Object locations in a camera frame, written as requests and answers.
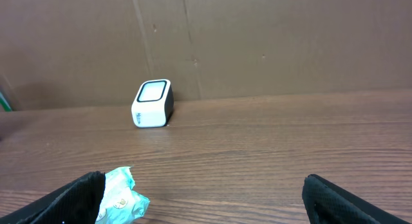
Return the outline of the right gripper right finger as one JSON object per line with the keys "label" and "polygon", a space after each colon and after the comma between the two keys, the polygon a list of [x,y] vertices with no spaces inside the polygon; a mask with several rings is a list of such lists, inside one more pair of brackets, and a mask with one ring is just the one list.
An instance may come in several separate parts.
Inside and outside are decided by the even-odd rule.
{"label": "right gripper right finger", "polygon": [[316,174],[305,178],[302,199],[311,224],[408,224]]}

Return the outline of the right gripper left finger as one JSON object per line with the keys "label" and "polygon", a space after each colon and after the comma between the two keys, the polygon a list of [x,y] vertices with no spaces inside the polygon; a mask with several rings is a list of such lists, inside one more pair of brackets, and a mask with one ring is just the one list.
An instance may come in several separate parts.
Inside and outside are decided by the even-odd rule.
{"label": "right gripper left finger", "polygon": [[25,207],[1,218],[15,224],[90,224],[96,222],[104,197],[106,177],[87,173]]}

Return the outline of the teal wet wipes pack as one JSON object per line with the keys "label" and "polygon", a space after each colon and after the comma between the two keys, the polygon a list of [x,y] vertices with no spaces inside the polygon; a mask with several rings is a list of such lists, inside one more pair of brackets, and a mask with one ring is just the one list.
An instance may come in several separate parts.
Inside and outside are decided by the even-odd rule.
{"label": "teal wet wipes pack", "polygon": [[104,196],[95,224],[130,224],[143,218],[150,200],[133,190],[135,181],[130,167],[118,167],[105,177]]}

